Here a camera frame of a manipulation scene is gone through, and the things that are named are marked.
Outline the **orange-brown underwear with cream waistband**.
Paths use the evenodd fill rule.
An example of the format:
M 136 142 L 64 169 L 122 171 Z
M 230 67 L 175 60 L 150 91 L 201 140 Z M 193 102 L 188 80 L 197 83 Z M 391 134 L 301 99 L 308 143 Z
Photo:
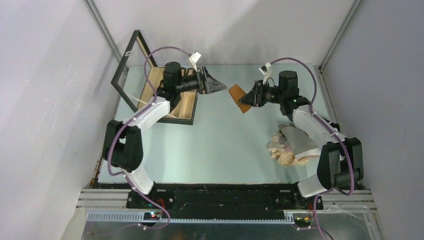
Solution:
M 233 86 L 231 86 L 228 89 L 228 92 L 234 103 L 237 105 L 237 107 L 243 114 L 245 114 L 251 109 L 251 106 L 240 102 L 240 100 L 245 97 L 247 93 L 238 84 L 234 84 Z

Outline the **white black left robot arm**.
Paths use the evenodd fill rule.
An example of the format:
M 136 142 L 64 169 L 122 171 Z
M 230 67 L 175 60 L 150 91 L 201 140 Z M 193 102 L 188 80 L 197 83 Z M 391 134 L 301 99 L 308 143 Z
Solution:
M 185 68 L 178 62 L 168 62 L 160 68 L 162 79 L 150 100 L 132 116 L 111 120 L 106 126 L 102 156 L 111 176 L 122 175 L 145 208 L 153 208 L 158 194 L 152 191 L 155 182 L 142 164 L 144 158 L 143 133 L 160 119 L 170 114 L 180 103 L 183 93 L 209 95 L 227 89 L 206 67 Z

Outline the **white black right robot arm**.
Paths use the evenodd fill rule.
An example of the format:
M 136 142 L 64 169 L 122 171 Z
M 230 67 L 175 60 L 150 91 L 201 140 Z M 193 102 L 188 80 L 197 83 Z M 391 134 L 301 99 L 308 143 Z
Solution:
M 300 95 L 295 71 L 279 73 L 278 85 L 257 80 L 248 93 L 237 101 L 250 107 L 278 104 L 291 125 L 281 128 L 295 158 L 317 156 L 316 174 L 298 182 L 298 191 L 291 194 L 291 204 L 304 209 L 311 196 L 329 190 L 353 187 L 364 178 L 362 143 L 339 132 L 335 123 L 320 116 L 310 101 Z

